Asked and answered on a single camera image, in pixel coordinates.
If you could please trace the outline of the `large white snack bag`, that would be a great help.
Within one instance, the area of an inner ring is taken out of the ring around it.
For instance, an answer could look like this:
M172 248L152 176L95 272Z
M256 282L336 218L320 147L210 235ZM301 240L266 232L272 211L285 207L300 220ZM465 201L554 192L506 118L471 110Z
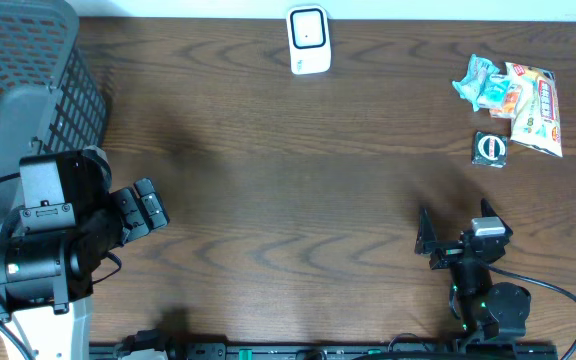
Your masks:
M505 65L512 83L522 86L510 140L551 156L562 157L555 73L513 62L506 62Z

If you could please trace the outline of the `orange tissue pack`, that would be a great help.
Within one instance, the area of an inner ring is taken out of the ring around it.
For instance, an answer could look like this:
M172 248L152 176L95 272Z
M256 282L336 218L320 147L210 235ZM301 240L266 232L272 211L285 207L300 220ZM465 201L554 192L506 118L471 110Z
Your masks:
M499 119L514 119L522 92L523 87L521 85L511 84L506 91L502 106L497 109L490 109L490 116Z

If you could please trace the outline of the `small teal tissue pack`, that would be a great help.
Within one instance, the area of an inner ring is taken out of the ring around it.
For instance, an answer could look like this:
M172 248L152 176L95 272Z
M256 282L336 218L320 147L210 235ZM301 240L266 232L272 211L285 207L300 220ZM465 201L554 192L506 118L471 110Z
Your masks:
M477 105L484 109L500 109L504 103L511 79L507 75L490 75L477 98Z

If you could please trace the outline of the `grey plastic mesh basket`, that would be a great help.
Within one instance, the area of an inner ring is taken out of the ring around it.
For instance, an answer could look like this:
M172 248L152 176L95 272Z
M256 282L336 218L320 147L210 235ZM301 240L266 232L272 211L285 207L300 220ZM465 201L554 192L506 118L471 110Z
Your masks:
M108 107L65 1L0 1L0 230L23 202L25 156L99 146Z

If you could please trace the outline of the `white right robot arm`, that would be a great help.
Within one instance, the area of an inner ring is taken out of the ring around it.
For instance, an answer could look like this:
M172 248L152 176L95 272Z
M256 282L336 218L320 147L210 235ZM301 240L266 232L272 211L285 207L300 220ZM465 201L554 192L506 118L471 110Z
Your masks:
M461 342L513 341L526 334L531 295L509 282L494 283L491 265L505 255L512 229L489 202L481 201L481 215L455 241L441 241L426 209L419 213L415 253L429 257L432 270L451 273L451 304L463 321L467 338Z

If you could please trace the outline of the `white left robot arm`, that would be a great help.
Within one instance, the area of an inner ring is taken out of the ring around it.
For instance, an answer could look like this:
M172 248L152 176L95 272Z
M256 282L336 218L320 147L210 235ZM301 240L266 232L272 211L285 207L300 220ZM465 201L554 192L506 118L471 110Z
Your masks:
M148 178L23 183L25 204L0 239L0 336L11 359L88 359L93 274L113 249L169 223Z

